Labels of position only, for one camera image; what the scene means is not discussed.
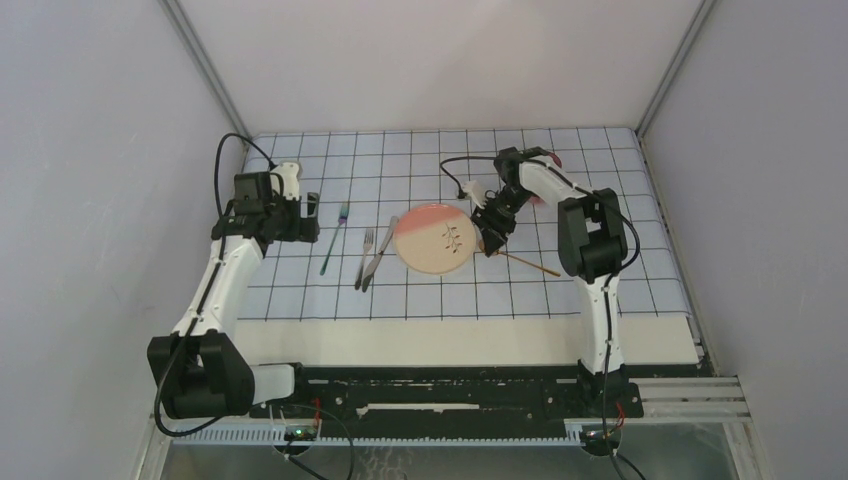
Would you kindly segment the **iridescent rainbow fork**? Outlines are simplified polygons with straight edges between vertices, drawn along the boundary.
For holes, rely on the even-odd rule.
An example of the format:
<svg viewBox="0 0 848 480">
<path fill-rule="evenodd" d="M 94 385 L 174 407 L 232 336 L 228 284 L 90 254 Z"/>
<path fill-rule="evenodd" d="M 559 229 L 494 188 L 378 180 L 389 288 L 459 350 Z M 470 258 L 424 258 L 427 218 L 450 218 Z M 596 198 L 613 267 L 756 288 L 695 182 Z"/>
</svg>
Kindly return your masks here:
<svg viewBox="0 0 848 480">
<path fill-rule="evenodd" d="M 331 240 L 330 240 L 329 247 L 328 247 L 327 252 L 324 256 L 324 260 L 321 264 L 321 268 L 320 268 L 320 271 L 319 271 L 320 275 L 324 275 L 327 271 L 328 264 L 329 264 L 329 261 L 331 259 L 333 248 L 334 248 L 334 245 L 337 241 L 339 232 L 346 226 L 348 218 L 349 218 L 349 214 L 350 214 L 350 203 L 344 202 L 340 206 L 340 209 L 339 209 L 339 212 L 338 212 L 337 225 L 333 229 L 333 234 L 332 234 L 332 237 L 331 237 Z"/>
</svg>

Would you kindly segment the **cream pink branch plate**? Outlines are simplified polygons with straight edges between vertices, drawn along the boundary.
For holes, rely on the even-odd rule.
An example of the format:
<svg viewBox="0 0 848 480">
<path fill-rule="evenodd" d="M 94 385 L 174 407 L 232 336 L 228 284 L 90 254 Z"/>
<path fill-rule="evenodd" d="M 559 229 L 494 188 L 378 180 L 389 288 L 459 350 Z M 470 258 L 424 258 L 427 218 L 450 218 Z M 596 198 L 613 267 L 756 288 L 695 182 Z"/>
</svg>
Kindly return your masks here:
<svg viewBox="0 0 848 480">
<path fill-rule="evenodd" d="M 441 276 L 471 259 L 478 248 L 478 234 L 469 216 L 458 207 L 425 204 L 400 217 L 393 247 L 409 269 Z"/>
</svg>

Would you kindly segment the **silver metal fork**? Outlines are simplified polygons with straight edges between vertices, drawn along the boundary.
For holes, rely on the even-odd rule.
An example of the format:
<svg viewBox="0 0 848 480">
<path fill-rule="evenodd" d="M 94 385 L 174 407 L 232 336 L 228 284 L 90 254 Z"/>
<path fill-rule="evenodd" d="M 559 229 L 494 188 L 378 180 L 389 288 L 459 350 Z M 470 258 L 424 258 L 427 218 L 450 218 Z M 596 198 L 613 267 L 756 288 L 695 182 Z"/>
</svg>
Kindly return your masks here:
<svg viewBox="0 0 848 480">
<path fill-rule="evenodd" d="M 355 282 L 354 282 L 354 289 L 355 290 L 359 290 L 362 286 L 363 277 L 364 277 L 364 270 L 365 270 L 365 263 L 366 263 L 366 260 L 368 258 L 368 255 L 369 255 L 371 249 L 374 247 L 375 236 L 376 236 L 376 229 L 374 227 L 369 227 L 369 228 L 366 229 L 365 235 L 364 235 L 364 238 L 363 238 L 362 255 L 360 257 L 360 263 L 359 263 L 359 266 L 358 266 L 358 270 L 357 270 L 357 274 L 356 274 L 356 278 L 355 278 Z"/>
</svg>

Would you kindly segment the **metal spoon wooden handle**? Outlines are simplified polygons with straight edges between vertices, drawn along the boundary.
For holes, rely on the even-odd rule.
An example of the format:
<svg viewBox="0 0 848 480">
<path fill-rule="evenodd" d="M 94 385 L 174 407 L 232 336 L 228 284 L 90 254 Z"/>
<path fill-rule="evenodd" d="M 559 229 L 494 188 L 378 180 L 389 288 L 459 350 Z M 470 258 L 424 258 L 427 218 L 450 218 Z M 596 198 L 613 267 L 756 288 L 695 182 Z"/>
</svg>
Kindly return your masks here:
<svg viewBox="0 0 848 480">
<path fill-rule="evenodd" d="M 478 241 L 478 248 L 479 248 L 479 250 L 480 250 L 482 253 L 485 253 L 485 251 L 486 251 L 486 250 L 485 250 L 485 243 L 484 243 L 484 241 L 483 241 L 483 240 Z M 516 257 L 515 255 L 509 254 L 509 253 L 506 253 L 506 252 L 502 252 L 501 250 L 495 250 L 495 251 L 493 252 L 493 254 L 492 254 L 492 255 L 494 255 L 494 256 L 503 256 L 503 257 L 506 257 L 507 259 L 511 259 L 511 260 L 517 261 L 517 262 L 522 263 L 522 264 L 524 264 L 524 265 L 526 265 L 526 266 L 529 266 L 529 267 L 532 267 L 532 268 L 534 268 L 534 269 L 537 269 L 537 270 L 539 270 L 539 271 L 541 271 L 541 272 L 543 272 L 544 274 L 547 274 L 547 275 L 551 275 L 551 276 L 554 276 L 554 277 L 557 277 L 557 278 L 559 278 L 559 277 L 561 277 L 561 276 L 562 276 L 562 274 L 561 274 L 561 273 L 559 273 L 559 272 L 557 272 L 557 271 L 555 271 L 555 270 L 552 270 L 552 269 L 546 268 L 546 267 L 544 267 L 544 266 L 543 266 L 543 265 L 541 265 L 541 264 L 536 264 L 536 263 L 530 262 L 530 261 L 528 261 L 528 260 L 525 260 L 525 259 L 522 259 L 522 258 Z"/>
</svg>

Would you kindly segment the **white checked tablecloth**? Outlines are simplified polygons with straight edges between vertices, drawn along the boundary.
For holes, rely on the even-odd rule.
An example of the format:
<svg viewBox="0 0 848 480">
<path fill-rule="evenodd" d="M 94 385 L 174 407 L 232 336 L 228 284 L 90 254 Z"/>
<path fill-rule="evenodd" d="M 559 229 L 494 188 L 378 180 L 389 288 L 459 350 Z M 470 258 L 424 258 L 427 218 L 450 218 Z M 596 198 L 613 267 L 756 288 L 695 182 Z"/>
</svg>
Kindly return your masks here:
<svg viewBox="0 0 848 480">
<path fill-rule="evenodd" d="M 515 215 L 507 244 L 486 255 L 472 221 L 472 183 L 504 186 L 493 159 L 539 147 L 579 188 L 611 189 L 638 258 L 620 276 L 624 314 L 690 315 L 647 167 L 627 128 L 275 133 L 257 137 L 245 168 L 296 162 L 320 196 L 314 243 L 269 247 L 247 287 L 245 321 L 400 320 L 575 315 L 580 296 L 557 254 L 556 210 L 537 199 Z"/>
</svg>

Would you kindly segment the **metal cutlery piece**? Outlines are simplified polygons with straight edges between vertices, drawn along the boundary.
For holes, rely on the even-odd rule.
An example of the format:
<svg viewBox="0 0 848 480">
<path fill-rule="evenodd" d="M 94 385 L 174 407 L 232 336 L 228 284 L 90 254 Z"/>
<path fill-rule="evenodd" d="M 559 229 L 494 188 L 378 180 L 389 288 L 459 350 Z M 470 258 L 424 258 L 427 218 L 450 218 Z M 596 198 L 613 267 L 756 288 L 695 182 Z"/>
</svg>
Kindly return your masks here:
<svg viewBox="0 0 848 480">
<path fill-rule="evenodd" d="M 393 236 L 394 236 L 394 233 L 395 233 L 395 230 L 397 228 L 399 221 L 400 221 L 400 218 L 398 216 L 393 216 L 390 219 L 388 230 L 386 232 L 386 235 L 383 239 L 383 242 L 382 242 L 380 248 L 377 250 L 374 258 L 369 262 L 369 264 L 364 269 L 363 277 L 362 277 L 362 280 L 360 282 L 360 290 L 362 292 L 368 291 L 368 288 L 371 285 L 371 283 L 374 279 L 374 276 L 376 274 L 376 270 L 378 269 L 384 255 L 385 255 L 385 252 L 388 250 L 388 247 L 389 247 L 389 245 L 390 245 L 390 243 L 393 239 Z"/>
</svg>

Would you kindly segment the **pink patterned mug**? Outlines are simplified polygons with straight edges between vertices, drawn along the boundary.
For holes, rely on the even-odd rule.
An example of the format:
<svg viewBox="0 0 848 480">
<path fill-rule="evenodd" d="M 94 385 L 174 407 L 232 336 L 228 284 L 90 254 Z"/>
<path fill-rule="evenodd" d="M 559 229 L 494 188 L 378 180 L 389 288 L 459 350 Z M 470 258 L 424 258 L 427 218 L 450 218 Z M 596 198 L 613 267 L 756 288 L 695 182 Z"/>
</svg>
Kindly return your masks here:
<svg viewBox="0 0 848 480">
<path fill-rule="evenodd" d="M 561 168 L 550 156 L 536 156 L 522 167 L 521 182 L 525 189 L 555 208 L 571 192 L 561 173 Z"/>
</svg>

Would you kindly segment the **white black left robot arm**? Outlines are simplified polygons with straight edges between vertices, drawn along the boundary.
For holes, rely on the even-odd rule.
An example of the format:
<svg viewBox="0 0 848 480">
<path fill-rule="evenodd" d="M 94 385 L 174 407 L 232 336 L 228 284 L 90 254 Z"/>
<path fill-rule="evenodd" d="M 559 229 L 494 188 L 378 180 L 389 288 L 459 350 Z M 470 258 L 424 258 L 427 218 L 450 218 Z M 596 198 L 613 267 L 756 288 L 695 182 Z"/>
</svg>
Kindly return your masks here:
<svg viewBox="0 0 848 480">
<path fill-rule="evenodd" d="M 240 416 L 273 400 L 290 417 L 311 407 L 311 388 L 291 364 L 251 365 L 232 339 L 254 273 L 275 242 L 314 243 L 319 194 L 300 189 L 301 168 L 238 174 L 234 196 L 212 228 L 209 262 L 186 313 L 153 338 L 147 359 L 156 409 L 171 419 Z"/>
</svg>

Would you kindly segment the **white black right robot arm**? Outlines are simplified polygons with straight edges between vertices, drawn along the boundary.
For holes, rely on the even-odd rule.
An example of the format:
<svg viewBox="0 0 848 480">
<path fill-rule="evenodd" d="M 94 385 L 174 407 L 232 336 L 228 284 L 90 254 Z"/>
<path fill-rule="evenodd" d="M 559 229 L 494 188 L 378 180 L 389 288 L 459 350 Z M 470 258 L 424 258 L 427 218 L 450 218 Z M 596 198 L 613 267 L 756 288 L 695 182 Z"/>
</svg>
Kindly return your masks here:
<svg viewBox="0 0 848 480">
<path fill-rule="evenodd" d="M 474 203 L 471 220 L 480 232 L 482 250 L 492 256 L 506 245 L 517 213 L 532 198 L 555 209 L 558 259 L 578 289 L 584 324 L 578 402 L 589 415 L 605 415 L 617 403 L 616 389 L 629 383 L 615 303 L 620 273 L 635 258 L 625 233 L 631 224 L 615 191 L 580 186 L 566 176 L 551 151 L 510 147 L 492 161 L 500 190 L 488 193 L 475 181 L 461 187 Z"/>
</svg>

